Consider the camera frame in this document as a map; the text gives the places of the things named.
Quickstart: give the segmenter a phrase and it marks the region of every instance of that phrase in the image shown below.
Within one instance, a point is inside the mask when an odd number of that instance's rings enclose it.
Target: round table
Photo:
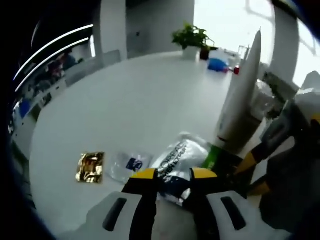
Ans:
[[[213,142],[232,74],[181,55],[148,55],[102,69],[41,111],[30,182],[37,212],[54,234],[76,230],[92,207],[122,190],[105,173],[101,184],[76,182],[82,153],[105,152],[105,161],[132,151],[157,158],[181,132]]]

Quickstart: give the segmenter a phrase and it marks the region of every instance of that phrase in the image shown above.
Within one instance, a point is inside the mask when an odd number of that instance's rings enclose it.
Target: white pot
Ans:
[[[195,46],[188,46],[185,50],[183,50],[182,57],[186,60],[195,61],[197,58],[197,54],[199,52],[199,48]]]

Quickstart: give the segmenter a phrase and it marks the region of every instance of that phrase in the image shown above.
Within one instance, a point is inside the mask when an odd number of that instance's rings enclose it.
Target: desk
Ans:
[[[186,131],[213,142],[231,73],[183,60],[180,52],[123,61],[67,88],[40,113],[32,138],[33,199],[56,235],[76,230],[88,211],[123,185],[77,183],[84,152],[144,151],[157,158]]]

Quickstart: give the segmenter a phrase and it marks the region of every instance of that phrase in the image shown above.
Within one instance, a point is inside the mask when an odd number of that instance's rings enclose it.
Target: gold foil packet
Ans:
[[[104,157],[104,152],[81,154],[75,179],[81,183],[102,183]]]

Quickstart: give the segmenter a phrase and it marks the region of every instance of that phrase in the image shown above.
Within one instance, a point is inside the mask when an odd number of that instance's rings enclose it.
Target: red object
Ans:
[[[234,73],[235,75],[238,75],[238,74],[239,74],[239,71],[240,71],[240,68],[239,68],[238,66],[236,66],[236,67],[234,68],[234,70],[233,70],[233,73]]]

